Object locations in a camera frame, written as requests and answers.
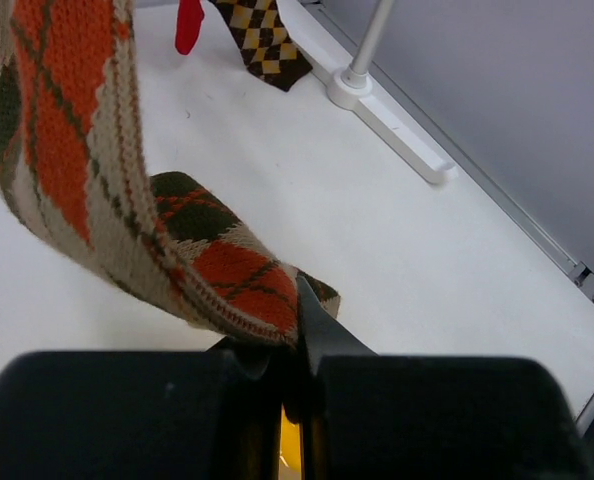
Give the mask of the red sock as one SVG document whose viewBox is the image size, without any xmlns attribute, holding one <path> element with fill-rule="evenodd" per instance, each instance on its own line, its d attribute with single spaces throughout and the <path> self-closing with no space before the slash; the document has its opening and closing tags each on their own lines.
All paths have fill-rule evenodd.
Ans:
<svg viewBox="0 0 594 480">
<path fill-rule="evenodd" d="M 180 0 L 174 45 L 181 55 L 188 55 L 198 41 L 205 18 L 200 0 Z"/>
</svg>

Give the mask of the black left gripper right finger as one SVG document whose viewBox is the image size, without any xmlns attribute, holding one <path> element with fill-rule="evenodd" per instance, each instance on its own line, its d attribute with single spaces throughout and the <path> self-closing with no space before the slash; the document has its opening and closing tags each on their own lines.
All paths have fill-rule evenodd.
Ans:
<svg viewBox="0 0 594 480">
<path fill-rule="evenodd" d="M 380 355 L 297 285 L 304 478 L 594 479 L 539 362 Z"/>
</svg>

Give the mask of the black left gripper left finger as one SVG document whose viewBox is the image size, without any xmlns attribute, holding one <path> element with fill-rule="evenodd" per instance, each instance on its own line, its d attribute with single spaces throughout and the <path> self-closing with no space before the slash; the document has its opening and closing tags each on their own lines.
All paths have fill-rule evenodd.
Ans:
<svg viewBox="0 0 594 480">
<path fill-rule="evenodd" d="M 33 352 L 0 373 L 0 479 L 274 479 L 270 359 Z"/>
</svg>

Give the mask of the orange brown argyle sock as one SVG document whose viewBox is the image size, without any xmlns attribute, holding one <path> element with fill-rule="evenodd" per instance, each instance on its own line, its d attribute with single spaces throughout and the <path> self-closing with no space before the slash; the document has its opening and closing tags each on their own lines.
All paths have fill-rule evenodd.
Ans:
<svg viewBox="0 0 594 480">
<path fill-rule="evenodd" d="M 182 172 L 149 175 L 134 5 L 0 1 L 0 194 L 30 232 L 129 295 L 295 345 L 304 272 Z"/>
</svg>

